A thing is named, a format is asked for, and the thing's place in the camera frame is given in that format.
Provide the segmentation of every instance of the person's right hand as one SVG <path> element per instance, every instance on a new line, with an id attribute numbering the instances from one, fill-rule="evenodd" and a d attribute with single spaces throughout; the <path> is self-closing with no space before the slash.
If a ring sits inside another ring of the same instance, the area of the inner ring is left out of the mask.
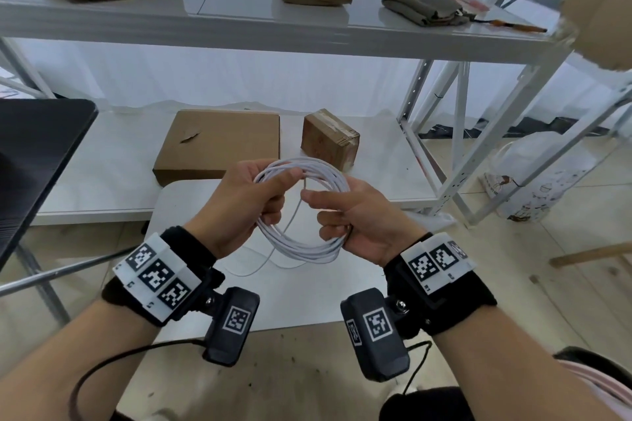
<path id="1" fill-rule="evenodd" d="M 350 192 L 301 191 L 310 207 L 336 210 L 318 214 L 320 238 L 345 236 L 352 226 L 344 249 L 383 267 L 427 233 L 367 182 L 346 178 Z"/>

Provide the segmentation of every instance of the gray cloth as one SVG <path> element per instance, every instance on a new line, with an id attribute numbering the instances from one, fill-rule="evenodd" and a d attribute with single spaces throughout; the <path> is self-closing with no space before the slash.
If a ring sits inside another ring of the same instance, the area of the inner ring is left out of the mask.
<path id="1" fill-rule="evenodd" d="M 382 0 L 382 4 L 419 26 L 460 26 L 470 21 L 455 0 Z"/>

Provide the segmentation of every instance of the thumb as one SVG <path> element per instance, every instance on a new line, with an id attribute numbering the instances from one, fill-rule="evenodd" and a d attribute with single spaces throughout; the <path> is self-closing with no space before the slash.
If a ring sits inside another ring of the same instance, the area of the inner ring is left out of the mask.
<path id="1" fill-rule="evenodd" d="M 263 193 L 266 200 L 269 200 L 287 192 L 301 178 L 303 178 L 303 170 L 292 168 L 280 172 L 279 175 L 275 175 L 266 182 L 257 184 L 257 188 L 260 193 Z"/>
<path id="2" fill-rule="evenodd" d="M 358 192 L 315 192 L 301 190 L 301 200 L 311 208 L 347 211 L 356 206 L 361 198 Z"/>

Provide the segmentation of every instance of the black wrist strap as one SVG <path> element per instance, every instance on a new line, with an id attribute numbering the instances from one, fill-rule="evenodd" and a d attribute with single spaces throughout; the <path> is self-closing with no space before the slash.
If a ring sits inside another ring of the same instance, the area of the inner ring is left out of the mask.
<path id="1" fill-rule="evenodd" d="M 419 241 L 429 239 L 427 234 Z M 411 321 L 433 336 L 462 322 L 483 305 L 497 305 L 494 295 L 473 271 L 456 281 L 426 294 L 401 256 L 384 267 L 388 294 L 403 301 Z"/>
<path id="2" fill-rule="evenodd" d="M 210 267 L 212 267 L 217 258 L 198 241 L 193 235 L 187 232 L 181 226 L 172 226 L 165 230 L 161 235 L 170 249 L 184 261 L 187 267 L 200 279 Z M 101 293 L 101 298 L 112 305 L 126 306 L 134 313 L 142 316 L 154 326 L 165 326 L 168 319 L 161 322 L 149 313 L 143 305 L 132 294 L 125 289 L 117 277 L 107 282 Z"/>

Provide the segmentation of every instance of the white bag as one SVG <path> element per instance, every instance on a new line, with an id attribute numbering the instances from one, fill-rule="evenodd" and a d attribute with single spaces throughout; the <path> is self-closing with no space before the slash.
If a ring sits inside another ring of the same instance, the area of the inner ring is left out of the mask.
<path id="1" fill-rule="evenodd" d="M 560 142 L 557 132 L 537 132 L 510 142 L 492 157 L 489 171 L 480 178 L 490 197 L 511 191 L 517 183 L 514 177 L 551 146 Z M 581 144 L 577 144 L 549 166 L 530 184 L 521 188 L 498 207 L 498 215 L 513 221 L 536 221 L 587 172 L 597 160 Z"/>

